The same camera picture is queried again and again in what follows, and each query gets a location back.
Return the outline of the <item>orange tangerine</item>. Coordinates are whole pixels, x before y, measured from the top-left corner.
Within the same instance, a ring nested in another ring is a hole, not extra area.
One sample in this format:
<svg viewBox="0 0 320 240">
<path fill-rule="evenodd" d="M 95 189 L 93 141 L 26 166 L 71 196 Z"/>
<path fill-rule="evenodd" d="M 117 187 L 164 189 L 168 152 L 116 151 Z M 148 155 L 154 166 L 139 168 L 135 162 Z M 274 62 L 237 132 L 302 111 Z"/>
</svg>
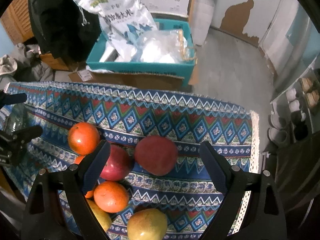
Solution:
<svg viewBox="0 0 320 240">
<path fill-rule="evenodd" d="M 114 181 L 99 184 L 93 197 L 97 206 L 108 213 L 118 213 L 129 203 L 129 194 L 125 187 Z"/>
<path fill-rule="evenodd" d="M 79 122 L 71 127 L 67 139 L 71 150 L 79 155 L 87 155 L 99 144 L 100 134 L 92 124 Z"/>
</svg>

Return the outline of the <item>black hanging jacket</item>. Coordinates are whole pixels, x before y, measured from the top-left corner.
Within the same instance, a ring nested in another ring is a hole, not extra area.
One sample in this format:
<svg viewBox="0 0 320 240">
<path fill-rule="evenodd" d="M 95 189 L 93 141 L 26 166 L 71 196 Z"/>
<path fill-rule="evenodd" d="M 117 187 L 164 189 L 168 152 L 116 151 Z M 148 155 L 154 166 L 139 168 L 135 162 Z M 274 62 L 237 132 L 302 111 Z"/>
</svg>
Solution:
<svg viewBox="0 0 320 240">
<path fill-rule="evenodd" d="M 98 15 L 73 0 L 28 0 L 31 28 L 41 52 L 65 61 L 85 61 L 101 34 Z"/>
</svg>

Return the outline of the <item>brown cardboard box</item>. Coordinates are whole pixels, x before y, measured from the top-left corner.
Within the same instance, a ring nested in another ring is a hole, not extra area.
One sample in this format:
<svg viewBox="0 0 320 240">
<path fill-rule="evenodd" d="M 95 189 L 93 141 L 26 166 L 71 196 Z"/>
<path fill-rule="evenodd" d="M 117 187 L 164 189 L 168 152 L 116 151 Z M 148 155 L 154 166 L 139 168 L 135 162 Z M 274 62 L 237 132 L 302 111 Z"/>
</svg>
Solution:
<svg viewBox="0 0 320 240">
<path fill-rule="evenodd" d="M 155 74 L 94 73 L 83 69 L 68 74 L 72 82 L 107 83 L 139 89 L 179 90 L 183 79 L 176 76 Z"/>
</svg>

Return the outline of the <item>patterned blue tablecloth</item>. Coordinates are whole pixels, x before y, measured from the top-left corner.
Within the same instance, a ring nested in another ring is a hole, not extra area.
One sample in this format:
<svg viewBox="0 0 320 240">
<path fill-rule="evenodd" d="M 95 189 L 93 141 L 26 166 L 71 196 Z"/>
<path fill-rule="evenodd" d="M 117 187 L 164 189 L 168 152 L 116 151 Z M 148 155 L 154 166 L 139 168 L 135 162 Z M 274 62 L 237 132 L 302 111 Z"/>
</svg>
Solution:
<svg viewBox="0 0 320 240">
<path fill-rule="evenodd" d="M 79 122 L 93 124 L 103 139 L 129 155 L 149 135 L 176 144 L 178 159 L 167 175 L 151 175 L 136 164 L 125 177 L 122 184 L 130 201 L 111 216 L 107 231 L 111 239 L 126 239 L 129 218 L 143 208 L 166 214 L 165 239 L 202 235 L 223 200 L 199 156 L 204 141 L 231 165 L 247 172 L 259 169 L 259 116 L 239 105 L 182 92 L 101 83 L 12 82 L 5 91 L 25 93 L 29 126 L 43 129 L 27 145 L 21 163 L 5 168 L 24 198 L 39 169 L 63 171 L 74 163 L 76 153 L 68 145 L 67 134 Z"/>
</svg>

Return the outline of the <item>yellow pear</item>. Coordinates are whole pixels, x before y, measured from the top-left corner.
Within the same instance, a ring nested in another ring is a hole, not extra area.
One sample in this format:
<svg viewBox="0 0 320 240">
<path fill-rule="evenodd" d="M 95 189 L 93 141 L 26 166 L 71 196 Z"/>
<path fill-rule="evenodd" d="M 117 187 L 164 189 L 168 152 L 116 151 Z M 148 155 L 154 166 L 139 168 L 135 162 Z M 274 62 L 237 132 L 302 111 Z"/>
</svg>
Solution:
<svg viewBox="0 0 320 240">
<path fill-rule="evenodd" d="M 96 219 L 98 220 L 99 224 L 103 228 L 105 232 L 110 228 L 112 224 L 112 220 L 108 213 L 103 211 L 97 204 L 92 200 L 87 200 L 89 207 L 91 208 L 92 212 L 94 213 Z"/>
</svg>

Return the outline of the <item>clear plastic bag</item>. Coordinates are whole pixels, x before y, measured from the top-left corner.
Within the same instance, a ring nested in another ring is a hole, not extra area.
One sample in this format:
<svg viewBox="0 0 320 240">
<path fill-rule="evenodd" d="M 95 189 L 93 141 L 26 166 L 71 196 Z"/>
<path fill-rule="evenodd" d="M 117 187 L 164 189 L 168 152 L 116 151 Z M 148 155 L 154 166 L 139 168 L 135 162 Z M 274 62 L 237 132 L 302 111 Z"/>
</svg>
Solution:
<svg viewBox="0 0 320 240">
<path fill-rule="evenodd" d="M 145 32 L 137 39 L 135 48 L 133 62 L 180 64 L 196 57 L 182 29 Z"/>
</svg>

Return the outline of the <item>white rice bag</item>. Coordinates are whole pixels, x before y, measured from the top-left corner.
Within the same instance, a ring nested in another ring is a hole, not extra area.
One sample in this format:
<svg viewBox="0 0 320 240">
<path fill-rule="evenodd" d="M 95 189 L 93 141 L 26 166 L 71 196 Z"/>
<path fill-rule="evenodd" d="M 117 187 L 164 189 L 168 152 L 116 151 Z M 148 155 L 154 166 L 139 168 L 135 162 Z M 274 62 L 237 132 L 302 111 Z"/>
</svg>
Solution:
<svg viewBox="0 0 320 240">
<path fill-rule="evenodd" d="M 130 61 L 136 42 L 146 31 L 157 29 L 151 13 L 141 0 L 74 0 L 82 9 L 99 16 L 104 37 L 118 54 Z"/>
</svg>

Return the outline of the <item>wooden louvered door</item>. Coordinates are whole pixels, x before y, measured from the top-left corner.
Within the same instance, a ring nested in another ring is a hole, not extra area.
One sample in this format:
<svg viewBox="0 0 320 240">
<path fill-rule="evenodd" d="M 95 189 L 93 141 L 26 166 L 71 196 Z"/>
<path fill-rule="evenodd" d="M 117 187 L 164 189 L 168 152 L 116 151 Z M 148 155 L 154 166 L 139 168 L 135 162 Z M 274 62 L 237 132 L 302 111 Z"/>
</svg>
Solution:
<svg viewBox="0 0 320 240">
<path fill-rule="evenodd" d="M 13 0 L 1 16 L 1 24 L 14 45 L 33 38 L 28 0 Z"/>
</svg>

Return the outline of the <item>white shoe rack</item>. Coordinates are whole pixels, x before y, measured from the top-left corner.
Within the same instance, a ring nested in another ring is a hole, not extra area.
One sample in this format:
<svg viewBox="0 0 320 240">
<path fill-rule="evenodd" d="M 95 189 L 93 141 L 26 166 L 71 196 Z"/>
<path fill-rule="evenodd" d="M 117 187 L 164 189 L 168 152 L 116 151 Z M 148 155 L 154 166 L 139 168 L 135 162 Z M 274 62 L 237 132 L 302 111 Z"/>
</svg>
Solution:
<svg viewBox="0 0 320 240">
<path fill-rule="evenodd" d="M 271 101 L 269 141 L 276 148 L 302 141 L 319 131 L 319 68 L 308 67 Z"/>
</svg>

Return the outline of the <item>red apple with stem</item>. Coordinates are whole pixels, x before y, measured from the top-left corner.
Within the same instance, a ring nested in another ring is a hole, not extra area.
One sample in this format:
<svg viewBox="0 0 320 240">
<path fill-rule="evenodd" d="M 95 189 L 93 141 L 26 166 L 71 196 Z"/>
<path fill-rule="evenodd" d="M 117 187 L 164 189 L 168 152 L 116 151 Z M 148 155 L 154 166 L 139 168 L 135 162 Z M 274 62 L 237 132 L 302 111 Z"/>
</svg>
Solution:
<svg viewBox="0 0 320 240">
<path fill-rule="evenodd" d="M 110 156 L 100 174 L 100 177 L 110 181 L 124 179 L 132 170 L 133 159 L 128 153 L 117 145 L 111 145 Z"/>
</svg>

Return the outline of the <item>dark red apple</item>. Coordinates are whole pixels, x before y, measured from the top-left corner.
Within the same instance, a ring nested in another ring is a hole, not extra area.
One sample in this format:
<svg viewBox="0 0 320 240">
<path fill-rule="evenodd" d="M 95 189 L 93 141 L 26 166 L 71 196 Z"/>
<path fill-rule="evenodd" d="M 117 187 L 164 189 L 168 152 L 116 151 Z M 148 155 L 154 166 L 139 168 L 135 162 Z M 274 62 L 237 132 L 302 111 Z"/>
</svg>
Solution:
<svg viewBox="0 0 320 240">
<path fill-rule="evenodd" d="M 149 173 L 164 176 L 175 167 L 178 149 L 171 140 L 150 135 L 136 145 L 134 158 Z"/>
</svg>

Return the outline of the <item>orange tangerine front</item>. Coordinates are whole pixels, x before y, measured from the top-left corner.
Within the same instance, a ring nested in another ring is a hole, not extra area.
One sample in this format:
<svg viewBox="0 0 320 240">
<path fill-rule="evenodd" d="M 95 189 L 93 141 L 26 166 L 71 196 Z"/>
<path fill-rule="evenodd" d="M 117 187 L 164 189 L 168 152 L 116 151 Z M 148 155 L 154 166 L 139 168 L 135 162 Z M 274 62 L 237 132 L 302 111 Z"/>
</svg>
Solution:
<svg viewBox="0 0 320 240">
<path fill-rule="evenodd" d="M 125 187 L 114 181 L 99 184 L 93 197 L 97 206 L 108 213 L 118 213 L 129 203 L 129 194 Z"/>
</svg>

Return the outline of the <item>teal cardboard box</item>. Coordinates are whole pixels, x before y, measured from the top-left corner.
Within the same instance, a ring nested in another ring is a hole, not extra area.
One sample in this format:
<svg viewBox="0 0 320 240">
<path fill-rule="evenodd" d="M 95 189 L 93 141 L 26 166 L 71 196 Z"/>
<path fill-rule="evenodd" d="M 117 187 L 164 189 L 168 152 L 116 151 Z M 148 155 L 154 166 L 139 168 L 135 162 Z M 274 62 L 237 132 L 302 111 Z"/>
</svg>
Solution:
<svg viewBox="0 0 320 240">
<path fill-rule="evenodd" d="M 155 22 L 160 30 L 183 30 L 189 47 L 193 47 L 193 40 L 189 23 L 186 21 L 157 18 Z M 106 38 L 103 34 L 99 36 L 94 44 L 86 63 L 91 70 L 110 70 L 119 74 L 162 74 L 184 78 L 182 85 L 186 86 L 191 78 L 196 60 L 184 61 L 182 63 L 144 63 L 144 62 L 101 62 L 106 47 Z"/>
</svg>

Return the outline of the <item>pile of grey clothes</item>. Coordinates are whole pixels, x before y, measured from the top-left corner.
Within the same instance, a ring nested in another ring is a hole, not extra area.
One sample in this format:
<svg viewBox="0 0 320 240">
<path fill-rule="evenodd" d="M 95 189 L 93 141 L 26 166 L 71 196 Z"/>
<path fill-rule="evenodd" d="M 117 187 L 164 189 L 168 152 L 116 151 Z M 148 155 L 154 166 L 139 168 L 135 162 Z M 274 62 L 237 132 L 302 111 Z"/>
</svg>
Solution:
<svg viewBox="0 0 320 240">
<path fill-rule="evenodd" d="M 53 81 L 54 72 L 40 59 L 38 44 L 18 43 L 10 55 L 1 57 L 1 90 L 11 82 Z"/>
</svg>

